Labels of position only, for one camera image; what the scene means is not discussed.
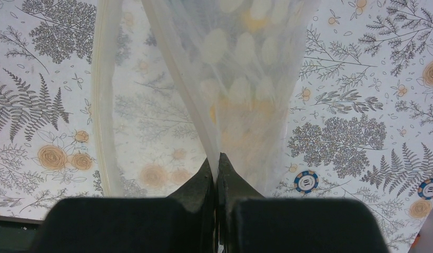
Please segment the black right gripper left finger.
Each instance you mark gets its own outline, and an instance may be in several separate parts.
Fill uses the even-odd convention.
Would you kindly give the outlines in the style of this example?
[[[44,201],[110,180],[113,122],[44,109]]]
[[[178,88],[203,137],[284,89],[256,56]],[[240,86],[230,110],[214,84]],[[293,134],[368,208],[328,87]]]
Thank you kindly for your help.
[[[207,161],[163,198],[66,198],[31,252],[214,252],[214,183]]]

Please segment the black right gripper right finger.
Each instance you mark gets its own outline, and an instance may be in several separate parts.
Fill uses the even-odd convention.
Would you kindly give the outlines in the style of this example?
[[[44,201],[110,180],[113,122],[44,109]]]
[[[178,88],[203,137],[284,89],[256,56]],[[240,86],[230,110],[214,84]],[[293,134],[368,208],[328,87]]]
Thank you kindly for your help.
[[[387,252],[369,209],[339,198],[266,198],[220,155],[216,209],[223,252]]]

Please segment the clear zip top bag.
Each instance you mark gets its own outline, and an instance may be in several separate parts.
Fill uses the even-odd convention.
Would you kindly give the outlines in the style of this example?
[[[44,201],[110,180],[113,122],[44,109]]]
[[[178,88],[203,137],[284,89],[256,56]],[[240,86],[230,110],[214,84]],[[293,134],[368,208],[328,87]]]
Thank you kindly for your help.
[[[260,193],[280,164],[289,103],[319,1],[143,1],[158,49],[218,175]]]

